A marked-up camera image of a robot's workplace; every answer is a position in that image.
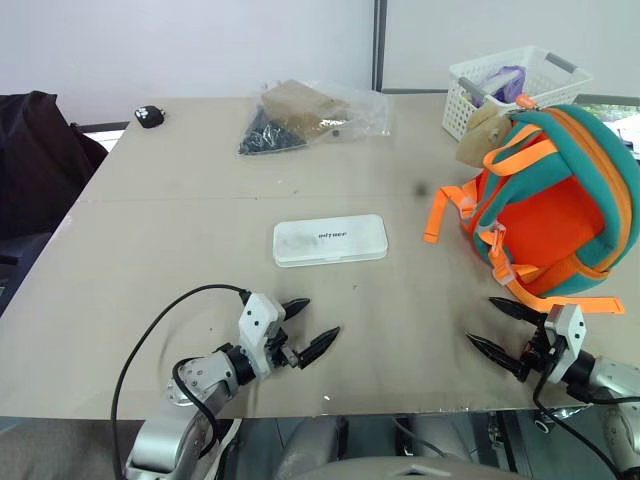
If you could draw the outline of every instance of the black chair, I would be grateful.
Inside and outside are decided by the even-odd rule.
[[[50,238],[40,233],[0,241],[0,316]]]

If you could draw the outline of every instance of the black small parts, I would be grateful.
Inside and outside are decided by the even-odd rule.
[[[144,128],[153,128],[164,122],[164,110],[154,106],[146,105],[136,108],[135,116]]]

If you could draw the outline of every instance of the white wall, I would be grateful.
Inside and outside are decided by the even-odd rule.
[[[1,0],[0,93],[58,93],[90,124],[292,77],[369,88],[372,36],[373,0]]]
[[[447,88],[449,65],[525,45],[640,95],[639,0],[389,0],[383,88]]]

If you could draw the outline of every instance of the beige tabletop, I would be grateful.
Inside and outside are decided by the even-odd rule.
[[[531,327],[496,311],[505,295],[470,250],[449,209],[437,245],[422,242],[436,188],[475,171],[453,160],[439,125],[441,95],[395,97],[387,138],[238,157],[250,117],[240,99],[163,102],[167,121],[132,123],[57,230],[0,319],[0,415],[107,418],[129,351],[174,298],[225,282],[311,305],[288,322],[294,345],[339,325],[304,371],[281,369],[242,391],[222,416],[436,412],[531,407],[526,384],[482,357],[473,332],[519,353]],[[416,190],[426,188],[426,196]],[[271,254],[281,221],[377,213],[382,260],[283,269]],[[640,365],[634,248],[588,294],[616,294],[622,316],[590,315],[584,348]],[[155,408],[180,358],[237,342],[229,292],[204,292],[172,311],[134,361],[122,418]],[[549,388],[551,405],[572,403]]]

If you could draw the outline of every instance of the orange strap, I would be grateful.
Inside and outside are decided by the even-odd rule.
[[[447,208],[447,200],[450,200],[458,208],[462,219],[471,218],[477,203],[476,180],[473,179],[465,183],[461,188],[441,187],[438,189],[431,206],[427,225],[424,227],[423,241],[429,243],[438,241],[444,211]]]
[[[513,175],[514,173],[518,173],[521,170],[524,170],[527,167],[530,167],[537,161],[543,159],[547,155],[551,153],[557,152],[558,149],[553,144],[551,140],[543,140],[541,142],[535,143],[530,147],[524,148],[520,150],[518,153],[511,155],[508,158],[505,158],[499,163],[493,163],[496,157],[507,150],[508,148],[514,147],[518,143],[527,139],[531,135],[541,132],[542,129],[537,125],[527,125],[522,130],[520,130],[506,145],[496,148],[495,150],[490,151],[484,156],[483,164],[487,167],[488,170],[495,173],[500,177],[505,177],[508,175]]]
[[[497,224],[491,230],[481,232],[480,238],[491,245],[489,261],[493,265],[493,277],[506,286],[522,303],[539,312],[548,312],[554,305],[580,305],[584,313],[624,313],[624,305],[617,297],[547,297],[540,298],[525,289],[518,281],[511,261],[502,247],[506,229]]]

